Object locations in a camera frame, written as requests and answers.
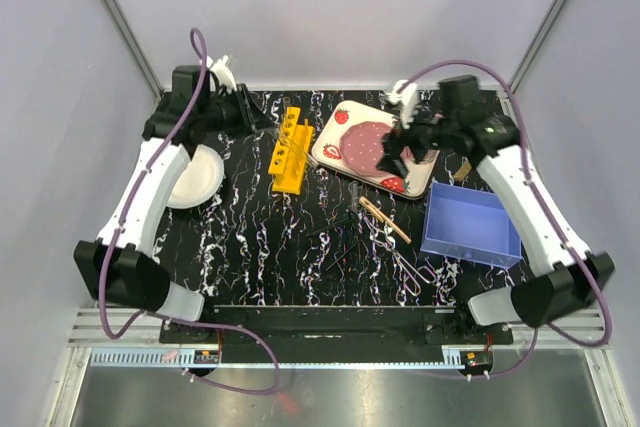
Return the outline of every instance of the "white wall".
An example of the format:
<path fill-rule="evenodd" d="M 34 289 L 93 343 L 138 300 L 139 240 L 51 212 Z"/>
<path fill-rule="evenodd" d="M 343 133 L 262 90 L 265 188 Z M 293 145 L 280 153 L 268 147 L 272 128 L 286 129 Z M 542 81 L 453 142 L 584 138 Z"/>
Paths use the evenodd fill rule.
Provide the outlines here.
<path fill-rule="evenodd" d="M 471 58 L 510 77 L 552 0 L 119 0 L 165 86 L 202 28 L 250 87 L 384 86 Z M 445 75 L 440 72 L 437 77 Z"/>
<path fill-rule="evenodd" d="M 75 243 L 116 205 L 153 101 L 99 0 L 0 5 L 0 423 L 34 427 L 88 301 Z"/>
<path fill-rule="evenodd" d="M 639 0 L 571 0 L 519 98 L 554 199 L 617 272 L 613 352 L 640 419 Z"/>

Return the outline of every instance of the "black marble surface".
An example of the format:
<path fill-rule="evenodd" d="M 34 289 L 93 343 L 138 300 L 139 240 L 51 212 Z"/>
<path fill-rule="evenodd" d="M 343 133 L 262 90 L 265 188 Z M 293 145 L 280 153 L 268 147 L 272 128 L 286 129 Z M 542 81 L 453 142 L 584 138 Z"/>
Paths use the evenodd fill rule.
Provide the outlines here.
<path fill-rule="evenodd" d="M 284 111 L 283 98 L 289 97 L 317 132 L 343 100 L 384 108 L 378 91 L 256 95 L 258 105 L 276 121 Z M 437 109 L 437 92 L 422 96 L 423 108 Z M 484 99 L 500 111 L 495 92 L 485 92 Z M 352 179 L 322 167 L 308 169 L 301 195 L 273 193 L 267 169 L 274 143 L 266 132 L 246 139 L 223 134 L 207 139 L 225 162 L 221 190 L 197 208 L 167 209 L 157 233 L 154 257 L 176 282 L 220 305 L 454 305 L 451 291 L 463 270 L 474 274 L 478 290 L 514 284 L 529 275 L 525 262 L 505 271 L 419 252 L 427 196 L 409 201 L 370 186 L 363 186 L 363 195 L 409 234 L 411 245 L 387 236 L 362 213 L 355 228 L 307 238 L 327 219 L 346 214 Z M 456 154 L 441 152 L 434 181 L 453 183 L 462 162 Z M 489 190 L 475 172 L 462 185 Z M 356 235 L 363 239 L 359 247 L 330 267 Z"/>

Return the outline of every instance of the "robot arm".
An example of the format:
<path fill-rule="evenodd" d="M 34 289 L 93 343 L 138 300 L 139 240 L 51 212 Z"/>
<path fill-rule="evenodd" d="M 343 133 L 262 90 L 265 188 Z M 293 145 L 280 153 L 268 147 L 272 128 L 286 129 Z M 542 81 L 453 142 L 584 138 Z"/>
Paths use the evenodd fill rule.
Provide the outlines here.
<path fill-rule="evenodd" d="M 378 167 L 405 177 L 400 153 L 409 147 L 416 161 L 430 148 L 451 148 L 464 155 L 498 196 L 520 234 L 534 279 L 515 287 L 503 287 L 476 295 L 467 301 L 474 321 L 480 326 L 498 322 L 525 322 L 539 327 L 547 322 L 588 307 L 594 301 L 589 284 L 570 253 L 555 234 L 538 203 L 521 166 L 519 132 L 513 121 L 487 110 L 480 99 L 477 79 L 461 76 L 441 82 L 443 118 L 425 118 L 418 113 L 415 84 L 402 93 L 396 84 L 389 102 L 401 107 L 399 122 L 383 139 L 385 154 Z M 585 261 L 602 288 L 614 266 L 602 253 L 593 255 L 571 229 L 544 187 L 527 152 L 532 180 L 538 186 L 568 243 Z"/>
<path fill-rule="evenodd" d="M 228 57 L 216 62 L 208 58 L 207 67 L 210 76 L 205 77 L 193 110 L 172 142 L 159 151 L 185 112 L 200 67 L 181 66 L 173 71 L 172 92 L 163 97 L 163 103 L 145 123 L 140 155 L 118 207 L 94 242 L 80 241 L 76 246 L 74 259 L 96 300 L 107 246 L 119 229 L 113 254 L 109 257 L 107 302 L 188 321 L 200 318 L 204 297 L 172 282 L 168 271 L 152 258 L 162 213 L 173 187 L 207 133 L 247 136 L 273 126 L 273 122 L 257 108 L 246 86 L 236 84 L 228 69 Z M 216 85 L 213 91 L 210 78 Z M 142 172 L 146 172 L 144 177 L 141 177 Z M 128 203 L 126 225 L 122 228 L 121 216 Z"/>

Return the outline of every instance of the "blue plastic box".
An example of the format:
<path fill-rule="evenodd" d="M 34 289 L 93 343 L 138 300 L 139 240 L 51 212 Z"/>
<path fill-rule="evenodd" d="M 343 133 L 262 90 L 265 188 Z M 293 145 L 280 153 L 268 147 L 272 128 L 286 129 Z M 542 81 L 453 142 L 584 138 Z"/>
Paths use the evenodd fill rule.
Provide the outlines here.
<path fill-rule="evenodd" d="M 498 196 L 433 183 L 420 250 L 508 269 L 522 243 Z"/>

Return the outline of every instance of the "yellow peg board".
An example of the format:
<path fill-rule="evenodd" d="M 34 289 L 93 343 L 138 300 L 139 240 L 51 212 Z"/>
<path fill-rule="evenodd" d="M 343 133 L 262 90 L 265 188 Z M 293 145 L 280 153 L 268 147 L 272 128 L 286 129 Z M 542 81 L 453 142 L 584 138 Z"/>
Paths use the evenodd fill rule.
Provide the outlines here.
<path fill-rule="evenodd" d="M 299 107 L 287 107 L 280 128 L 280 138 L 271 156 L 269 174 L 275 176 L 271 190 L 300 195 L 307 167 L 307 152 L 311 147 L 314 128 L 307 120 L 299 125 Z"/>

